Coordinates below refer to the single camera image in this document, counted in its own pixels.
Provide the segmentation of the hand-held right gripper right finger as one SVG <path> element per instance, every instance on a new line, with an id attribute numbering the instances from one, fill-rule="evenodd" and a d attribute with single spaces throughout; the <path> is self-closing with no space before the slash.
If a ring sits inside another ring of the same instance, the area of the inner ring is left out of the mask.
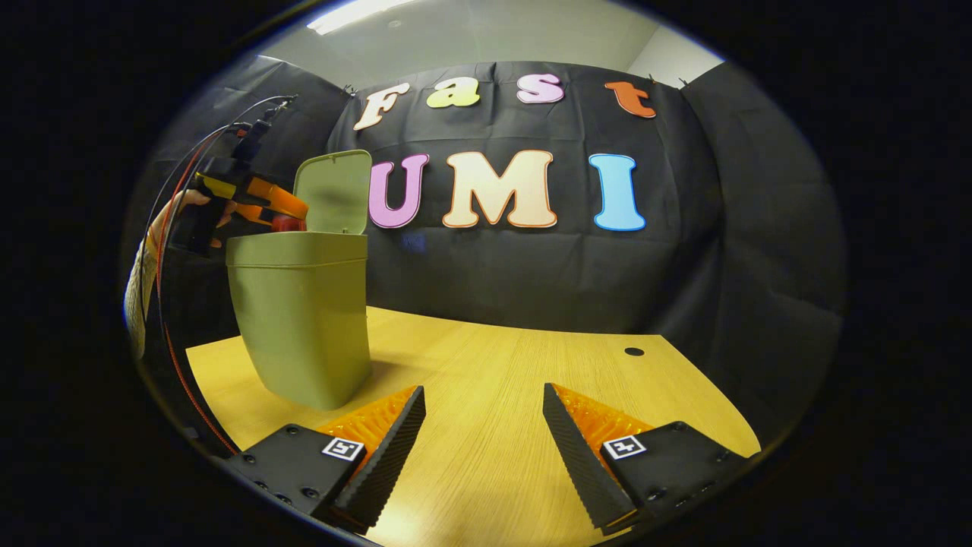
<path id="1" fill-rule="evenodd" d="M 544 385 L 542 415 L 593 527 L 657 527 L 740 475 L 746 457 L 683 420 L 651 426 L 562 385 Z"/>

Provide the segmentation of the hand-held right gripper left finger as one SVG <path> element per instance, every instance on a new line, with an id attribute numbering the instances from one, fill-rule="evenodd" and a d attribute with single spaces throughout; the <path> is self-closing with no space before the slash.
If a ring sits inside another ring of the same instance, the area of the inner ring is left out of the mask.
<path id="1" fill-rule="evenodd" d="M 424 388 L 413 385 L 321 430 L 283 425 L 228 467 L 296 511 L 363 536 L 377 525 L 424 418 Z"/>

